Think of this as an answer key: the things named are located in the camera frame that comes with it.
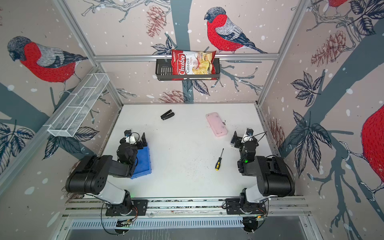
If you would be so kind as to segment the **yellow black handled screwdriver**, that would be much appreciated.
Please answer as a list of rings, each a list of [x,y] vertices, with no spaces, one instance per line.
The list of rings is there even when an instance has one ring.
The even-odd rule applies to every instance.
[[[215,164],[215,170],[218,171],[221,167],[221,161],[222,161],[222,155],[223,155],[224,149],[222,149],[221,155],[219,156],[216,164]]]

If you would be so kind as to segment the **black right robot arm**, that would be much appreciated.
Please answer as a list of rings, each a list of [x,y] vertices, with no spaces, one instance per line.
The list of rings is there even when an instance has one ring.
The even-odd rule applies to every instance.
[[[237,132],[231,139],[231,146],[239,150],[237,162],[239,173],[246,177],[255,177],[256,185],[245,188],[240,193],[240,205],[260,204],[274,197],[287,197],[295,194],[295,181],[289,168],[281,157],[269,155],[257,156],[259,140],[252,129],[244,136]]]

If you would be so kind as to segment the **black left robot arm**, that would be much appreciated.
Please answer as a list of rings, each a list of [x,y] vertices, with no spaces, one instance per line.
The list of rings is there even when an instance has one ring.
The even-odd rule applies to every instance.
[[[68,193],[93,196],[110,205],[133,205],[129,191],[120,189],[108,181],[108,176],[131,178],[139,165],[138,153],[148,146],[146,135],[126,130],[117,150],[118,159],[111,155],[88,156],[72,171],[66,181]]]

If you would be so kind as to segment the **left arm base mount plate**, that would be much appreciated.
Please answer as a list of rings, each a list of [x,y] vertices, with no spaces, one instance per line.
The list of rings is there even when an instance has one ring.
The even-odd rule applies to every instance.
[[[148,200],[145,199],[133,199],[130,205],[125,203],[119,205],[107,205],[106,216],[107,217],[125,217],[125,216],[145,216]]]

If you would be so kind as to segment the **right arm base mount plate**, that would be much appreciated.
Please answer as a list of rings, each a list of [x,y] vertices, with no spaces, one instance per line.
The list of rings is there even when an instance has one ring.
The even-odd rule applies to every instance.
[[[228,215],[266,215],[267,208],[265,204],[249,203],[240,198],[225,199],[222,208]]]

